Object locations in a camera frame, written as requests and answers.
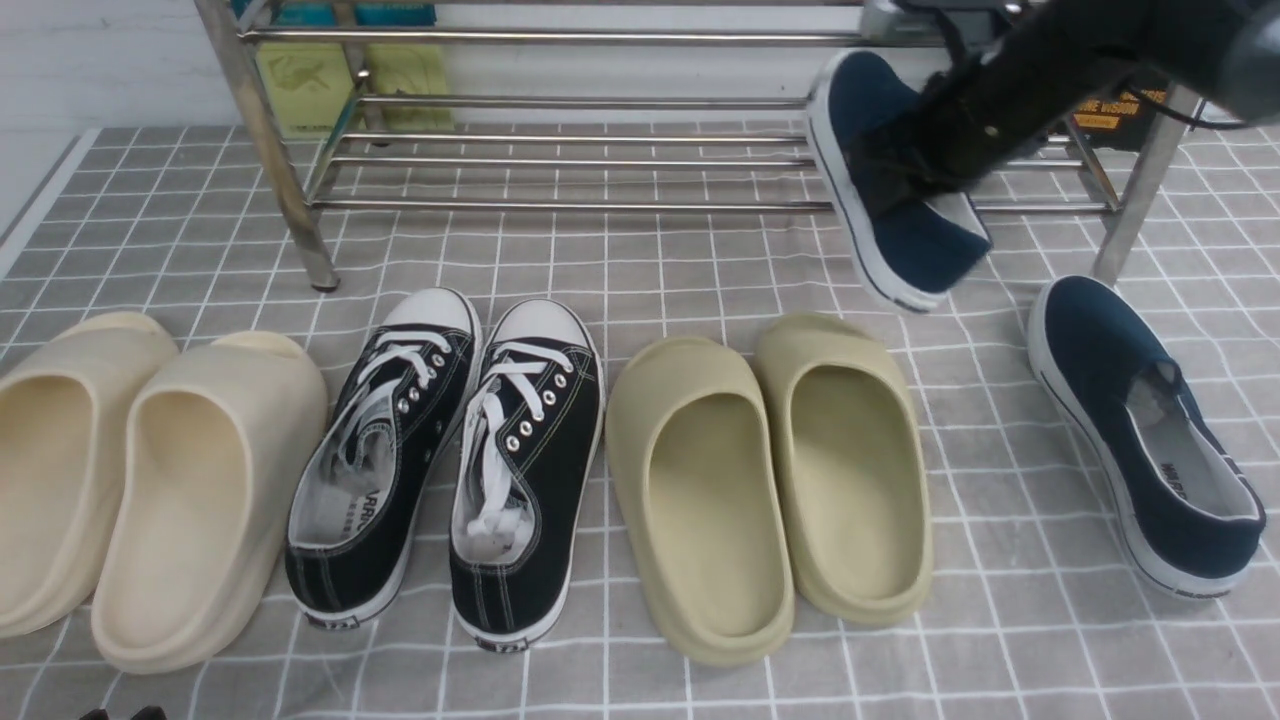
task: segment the dark blue sneaker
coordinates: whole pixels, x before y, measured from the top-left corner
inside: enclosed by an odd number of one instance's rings
[[[1266,514],[1222,450],[1178,363],[1119,295],[1082,277],[1041,292],[1032,369],[1102,460],[1125,546],[1180,597],[1226,594],[1258,548]]]
[[[831,60],[809,94],[806,133],[836,215],[854,238],[858,274],[897,309],[928,313],[991,250],[987,228],[963,193],[909,202],[872,222],[845,161],[851,138],[913,108],[919,94],[879,55],[849,50]]]

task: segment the beige slide sandal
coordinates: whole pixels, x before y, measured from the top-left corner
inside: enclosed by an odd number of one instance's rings
[[[613,388],[605,448],[649,614],[672,647],[732,666],[786,642],[795,591],[746,360],[705,338],[649,346]]]
[[[882,343],[826,315],[773,323],[755,368],[800,594],[854,623],[908,618],[929,592],[933,541],[902,373]]]
[[[177,354],[151,318],[108,313],[0,379],[0,638],[44,628],[93,591],[124,489],[129,405]]]
[[[280,553],[326,409],[315,363],[292,340],[265,332],[197,347],[142,388],[91,614],[109,662],[164,673],[236,639]]]

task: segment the white shoelace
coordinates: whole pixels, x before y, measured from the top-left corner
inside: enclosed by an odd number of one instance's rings
[[[538,395],[538,389],[534,388],[530,377],[536,378],[540,375],[547,370],[548,363],[556,363],[566,374],[573,372],[573,364],[570,363],[570,359],[563,352],[522,342],[504,342],[494,350],[494,354],[498,356],[504,352],[532,355],[534,357],[547,360],[547,363],[515,363],[509,357],[504,359],[489,369],[481,386],[490,383],[495,378],[507,378],[507,382],[520,392],[520,397],[529,405],[534,421],[540,423],[545,416],[543,413],[544,405],[554,405],[557,402],[556,391],[548,388],[543,395]],[[561,383],[556,384],[557,388],[561,387]],[[507,420],[502,402],[498,400],[498,387],[499,383],[492,383],[480,400],[486,425],[484,429],[485,437],[481,441],[480,457],[480,489],[484,493],[484,506],[480,509],[480,514],[467,523],[467,536],[472,538],[513,533],[518,536],[517,529],[524,516],[524,509],[507,507],[507,500],[511,496],[512,475],[511,469],[507,468],[502,455],[498,452],[498,439],[495,437],[498,428]],[[532,425],[522,424],[518,433],[527,438],[532,433]],[[515,434],[508,437],[504,443],[511,451],[520,448],[520,438]]]
[[[439,347],[440,352],[445,355],[453,352],[453,346],[444,340],[444,336],[430,331],[388,331],[383,333],[383,337],[378,338],[378,348],[381,352],[375,355],[369,365],[360,372],[360,375],[356,377],[356,384],[367,380],[379,368],[392,360],[408,360],[413,365],[413,372],[417,373],[417,387],[426,389],[426,383],[436,374],[435,368],[428,365],[420,355],[422,346],[428,343]]]
[[[413,366],[417,389],[426,389],[428,384],[438,374],[435,368],[429,365],[428,361],[422,359],[421,351],[428,345],[438,347],[444,355],[453,352],[453,347],[449,345],[449,341],[439,333],[429,331],[388,331],[387,333],[383,333],[383,336],[378,338],[378,345],[375,346],[380,352],[370,360],[369,365],[366,365],[358,375],[356,375],[356,384],[362,386],[378,372],[379,368],[392,360],[406,360]],[[357,455],[352,462],[347,461],[346,452],[340,448],[348,442],[353,433],[365,432],[369,419],[378,415],[378,413],[374,411],[374,407],[383,402],[389,402],[392,392],[396,389],[397,384],[399,384],[399,378],[385,382],[379,387],[370,388],[362,397],[357,396],[358,402],[349,411],[342,432],[333,436],[334,442],[337,443],[335,447],[339,450],[334,455],[334,466],[330,468],[330,473],[333,473],[335,478],[340,478],[343,484],[348,484],[356,492],[369,492],[370,487],[375,487],[371,484],[372,480],[366,478],[369,470],[364,468],[369,448],[365,447],[364,439],[361,439]],[[411,388],[410,397],[416,400],[416,395],[417,391]],[[387,451],[387,448],[376,447],[376,445],[372,450],[375,454],[378,454],[378,451]]]

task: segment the gray checkered mat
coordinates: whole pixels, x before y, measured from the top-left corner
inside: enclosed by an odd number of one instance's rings
[[[1188,138],[1120,290],[1184,364],[1215,430],[1274,503],[1280,133],[1266,132]],[[698,149],[554,152],[699,156]],[[1133,161],[1119,154],[1105,160],[1120,179]],[[732,173],[365,169],[339,184],[488,197],[822,195],[815,177]],[[977,195],[1060,199],[1080,191],[1070,176],[1006,173]],[[242,131],[102,132],[0,282],[0,369],[87,315],[137,309],[187,347],[248,328],[287,333],[335,392],[369,327],[408,292],[435,284],[468,295],[489,323],[525,297],[568,304],[613,377],[667,334],[708,336],[749,352],[780,313],[838,313],[881,337],[914,388],[937,573],[924,609],[896,628],[849,626],[801,602],[791,641],[771,659],[728,671],[691,666],[644,609],[602,454],[582,503],[568,605],[531,652],[481,652],[453,621],[444,536],[451,488],[439,482],[425,496],[401,597],[376,623],[338,634],[308,628],[278,573],[250,626],[216,659],[169,675],[128,676],[99,657],[82,607],[0,643],[0,717],[68,720],[99,706],[128,717],[145,705],[192,720],[1277,717],[1276,533],[1226,600],[1183,603],[1148,591],[1117,550],[1096,457],[1028,372],[1029,304],[1048,278],[1088,270],[1102,224],[987,220],[996,241],[991,261],[924,318],[872,305],[831,215],[329,213],[323,224],[343,284],[320,297],[285,241]]]

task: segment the white wall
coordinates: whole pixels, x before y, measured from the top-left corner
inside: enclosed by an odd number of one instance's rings
[[[237,119],[191,0],[5,5],[0,12],[0,129],[82,131]],[[858,13],[854,8],[439,9],[442,22],[454,26],[763,31],[852,28]],[[832,50],[453,46],[448,53],[451,83],[461,94],[796,97],[805,94],[809,78]],[[945,56],[941,51],[895,51],[891,60],[904,78],[918,83]],[[504,118],[588,119],[581,113]]]

